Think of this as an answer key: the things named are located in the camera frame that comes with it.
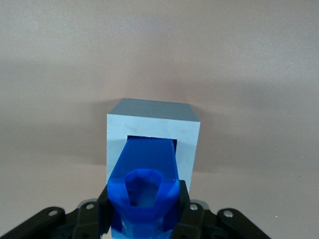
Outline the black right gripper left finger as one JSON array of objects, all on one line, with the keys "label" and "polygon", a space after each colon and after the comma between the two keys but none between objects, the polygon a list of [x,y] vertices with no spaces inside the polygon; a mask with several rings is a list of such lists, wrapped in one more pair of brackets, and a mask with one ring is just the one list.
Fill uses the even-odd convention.
[{"label": "black right gripper left finger", "polygon": [[100,239],[110,228],[107,188],[97,199],[82,202],[65,213],[60,207],[45,208],[25,220],[2,239]]}]

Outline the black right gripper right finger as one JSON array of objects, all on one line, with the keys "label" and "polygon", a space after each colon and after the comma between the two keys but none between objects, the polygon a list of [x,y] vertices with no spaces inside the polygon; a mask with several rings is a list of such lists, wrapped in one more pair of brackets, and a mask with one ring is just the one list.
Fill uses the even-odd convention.
[{"label": "black right gripper right finger", "polygon": [[213,214],[190,200],[186,182],[180,180],[178,221],[172,239],[270,239],[240,211],[221,209]]}]

